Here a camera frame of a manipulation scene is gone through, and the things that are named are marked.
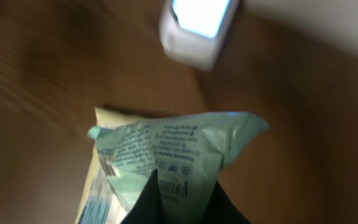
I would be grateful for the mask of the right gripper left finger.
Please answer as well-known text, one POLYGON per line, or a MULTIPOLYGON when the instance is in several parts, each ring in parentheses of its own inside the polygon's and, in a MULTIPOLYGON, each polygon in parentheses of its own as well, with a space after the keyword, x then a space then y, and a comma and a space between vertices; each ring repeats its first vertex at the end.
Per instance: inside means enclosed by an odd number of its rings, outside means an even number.
POLYGON ((163 210, 158 186, 158 172, 154 170, 132 210, 122 224, 162 224, 163 210))

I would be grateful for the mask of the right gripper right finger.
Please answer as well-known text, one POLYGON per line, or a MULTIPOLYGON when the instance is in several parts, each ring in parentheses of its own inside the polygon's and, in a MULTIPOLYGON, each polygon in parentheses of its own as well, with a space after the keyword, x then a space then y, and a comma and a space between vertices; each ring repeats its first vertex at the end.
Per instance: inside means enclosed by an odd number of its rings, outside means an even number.
POLYGON ((203 217, 204 224, 250 224, 216 182, 203 217))

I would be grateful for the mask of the yellow snack bag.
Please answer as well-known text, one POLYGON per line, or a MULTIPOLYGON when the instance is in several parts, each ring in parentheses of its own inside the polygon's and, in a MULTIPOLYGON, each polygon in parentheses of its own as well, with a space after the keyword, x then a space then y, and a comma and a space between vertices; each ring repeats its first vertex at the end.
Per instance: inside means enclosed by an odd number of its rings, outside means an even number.
MULTIPOLYGON (((142 119, 141 116, 104 108, 96 108, 95 114, 98 126, 113 129, 135 123, 142 119)), ((99 162, 96 148, 93 148, 93 156, 86 176, 75 223, 118 224, 123 221, 126 215, 127 212, 110 188, 104 168, 99 162)))

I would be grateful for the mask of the green snack packet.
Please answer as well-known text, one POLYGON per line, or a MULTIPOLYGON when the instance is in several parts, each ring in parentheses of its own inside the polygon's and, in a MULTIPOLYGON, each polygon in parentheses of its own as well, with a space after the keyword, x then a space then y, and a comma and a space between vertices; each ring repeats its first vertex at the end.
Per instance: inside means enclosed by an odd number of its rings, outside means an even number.
POLYGON ((268 123, 248 112, 142 119, 88 131, 121 207, 129 212, 153 171, 169 223, 198 223, 219 172, 268 123))

